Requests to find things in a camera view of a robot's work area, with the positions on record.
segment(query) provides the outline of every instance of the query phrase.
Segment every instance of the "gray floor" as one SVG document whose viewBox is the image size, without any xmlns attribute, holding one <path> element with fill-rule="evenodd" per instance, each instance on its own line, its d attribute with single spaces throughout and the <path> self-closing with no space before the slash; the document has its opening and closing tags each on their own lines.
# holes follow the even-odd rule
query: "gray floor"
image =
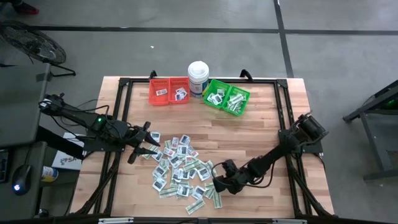
<svg viewBox="0 0 398 224">
<path fill-rule="evenodd" d="M 0 18 L 35 25 L 277 28 L 272 0 L 27 2 L 40 8 L 38 16 L 18 16 L 6 6 Z M 395 0 L 279 2 L 287 29 L 398 29 Z M 76 105 L 98 96 L 105 75 L 148 75 L 153 69 L 159 75 L 185 75 L 194 60 L 205 61 L 213 76 L 236 76 L 242 68 L 255 77 L 287 76 L 278 34 L 46 33 L 66 50 L 64 66 L 78 72 L 74 78 L 54 79 L 48 93 L 65 92 L 65 99 Z M 397 79 L 398 37 L 287 35 L 287 44 L 294 75 L 305 80 L 313 114 L 330 131 L 323 148 L 335 213 L 396 223 L 398 180 L 362 181 L 363 175 L 377 171 L 376 163 L 362 124 L 345 124 L 341 118 Z M 7 44 L 0 42 L 0 49 L 0 63 L 30 64 Z M 41 123 L 63 133 L 45 116 Z M 68 191 L 70 187 L 51 193 Z M 53 215 L 62 215 L 68 201 L 54 198 L 44 204 Z"/>
</svg>

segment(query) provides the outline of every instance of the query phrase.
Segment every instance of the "bracket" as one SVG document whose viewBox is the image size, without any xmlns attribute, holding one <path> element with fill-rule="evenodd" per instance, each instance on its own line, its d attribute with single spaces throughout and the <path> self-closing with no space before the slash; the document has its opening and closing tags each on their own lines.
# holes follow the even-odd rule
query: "bracket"
<svg viewBox="0 0 398 224">
<path fill-rule="evenodd" d="M 152 70 L 152 71 L 150 72 L 150 75 L 149 75 L 149 80 L 153 79 L 153 78 L 156 77 L 156 76 L 157 76 L 156 71 L 155 71 L 155 70 Z"/>
<path fill-rule="evenodd" d="M 249 82 L 253 82 L 253 78 L 250 75 L 250 73 L 246 69 L 242 69 L 241 75 L 239 76 L 240 78 L 247 77 Z"/>
<path fill-rule="evenodd" d="M 277 79 L 276 83 L 278 83 L 281 87 L 287 88 L 287 80 L 286 79 Z"/>
</svg>

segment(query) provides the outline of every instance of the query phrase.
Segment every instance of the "green plastic bin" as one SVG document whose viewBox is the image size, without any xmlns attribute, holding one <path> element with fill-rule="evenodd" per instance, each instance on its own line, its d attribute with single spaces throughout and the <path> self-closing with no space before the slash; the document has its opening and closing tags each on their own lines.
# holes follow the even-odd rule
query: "green plastic bin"
<svg viewBox="0 0 398 224">
<path fill-rule="evenodd" d="M 226 100 L 225 100 L 226 96 L 224 96 L 223 101 L 219 105 L 215 105 L 212 102 L 208 101 L 207 97 L 210 95 L 210 93 L 217 94 L 217 89 L 224 90 L 225 95 L 227 95 L 230 88 L 231 88 L 231 85 L 229 85 L 227 83 L 223 83 L 218 80 L 212 80 L 209 85 L 209 88 L 207 89 L 206 94 L 205 94 L 205 98 L 204 98 L 205 103 L 209 106 L 220 109 L 221 107 L 223 107 L 224 103 L 226 102 Z"/>
<path fill-rule="evenodd" d="M 243 103 L 242 103 L 241 112 L 237 113 L 235 111 L 231 111 L 231 110 L 227 109 L 227 106 L 228 106 L 227 102 L 229 100 L 229 96 L 237 95 L 239 93 L 242 94 L 243 96 L 246 96 L 246 101 L 243 101 Z M 238 88 L 236 86 L 231 86 L 231 89 L 229 90 L 229 92 L 227 92 L 226 97 L 223 100 L 223 110 L 230 112 L 231 114 L 236 115 L 236 116 L 242 116 L 244 109 L 246 108 L 246 105 L 249 101 L 249 98 L 250 98 L 250 92 L 248 92 L 246 90 L 242 90 L 241 88 Z"/>
</svg>

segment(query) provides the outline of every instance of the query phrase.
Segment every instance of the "wooden table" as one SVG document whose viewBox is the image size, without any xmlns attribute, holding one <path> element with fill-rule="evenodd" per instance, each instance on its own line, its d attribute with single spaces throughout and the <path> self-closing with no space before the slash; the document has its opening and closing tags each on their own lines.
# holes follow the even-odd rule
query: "wooden table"
<svg viewBox="0 0 398 224">
<path fill-rule="evenodd" d="M 97 106 L 114 106 L 120 77 L 104 77 Z M 295 119 L 310 111 L 304 82 L 300 78 L 288 79 L 290 99 Z M 135 83 L 127 121 L 142 126 L 152 123 L 150 130 L 161 133 L 160 145 L 173 137 L 187 134 L 191 145 L 199 152 L 198 158 L 211 160 L 214 164 L 233 159 L 239 167 L 253 157 L 263 155 L 278 145 L 277 131 L 280 129 L 276 110 L 274 89 L 266 84 L 237 84 L 251 92 L 251 97 L 242 117 L 204 104 L 202 99 L 190 98 L 184 105 L 152 106 L 148 104 L 148 83 Z M 122 98 L 119 119 L 123 112 Z M 112 216 L 125 217 L 188 217 L 185 207 L 195 201 L 193 197 L 177 200 L 175 197 L 159 198 L 152 188 L 152 171 L 158 164 L 153 158 L 137 158 L 133 165 L 127 163 L 132 151 L 130 147 L 122 153 L 116 184 Z M 81 208 L 88 200 L 100 179 L 104 153 L 96 152 L 83 161 L 71 212 Z M 302 157 L 308 188 L 323 207 L 333 213 L 325 171 L 319 159 L 311 154 Z M 224 174 L 221 167 L 219 174 Z M 268 183 L 268 172 L 262 185 Z M 201 185 L 196 176 L 190 185 Z M 303 197 L 298 188 L 300 208 L 304 211 Z M 223 208 L 215 209 L 212 200 L 205 198 L 206 205 L 191 217 L 218 218 L 291 218 L 294 217 L 292 197 L 285 159 L 275 164 L 274 180 L 266 189 L 243 188 L 237 195 L 227 190 L 221 193 Z"/>
</svg>

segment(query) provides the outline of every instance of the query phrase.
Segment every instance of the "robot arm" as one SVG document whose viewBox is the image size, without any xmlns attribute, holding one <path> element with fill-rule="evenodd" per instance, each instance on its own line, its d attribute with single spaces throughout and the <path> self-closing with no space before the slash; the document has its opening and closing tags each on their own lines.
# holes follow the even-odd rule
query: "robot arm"
<svg viewBox="0 0 398 224">
<path fill-rule="evenodd" d="M 295 149 L 301 149 L 304 145 L 312 145 L 327 135 L 325 129 L 309 114 L 301 115 L 290 127 L 287 134 L 280 135 L 280 144 L 263 156 L 251 159 L 247 167 L 243 165 L 239 169 L 232 160 L 222 163 L 226 172 L 224 176 L 213 179 L 215 189 L 221 192 L 225 189 L 231 194 L 236 194 L 247 185 L 255 184 L 256 179 L 263 177 L 271 165 L 283 156 L 290 154 Z"/>
<path fill-rule="evenodd" d="M 130 145 L 134 148 L 128 163 L 132 164 L 136 157 L 141 154 L 156 154 L 148 149 L 140 147 L 143 141 L 155 146 L 160 146 L 148 132 L 150 122 L 145 122 L 143 127 L 130 126 L 127 122 L 118 121 L 106 114 L 88 112 L 91 110 L 81 110 L 70 106 L 62 99 L 63 93 L 58 95 L 45 95 L 44 100 L 39 103 L 40 111 L 49 116 L 61 116 L 88 129 L 89 135 L 84 137 L 77 136 L 86 144 L 94 147 L 85 147 L 86 151 L 117 151 L 124 146 Z"/>
</svg>

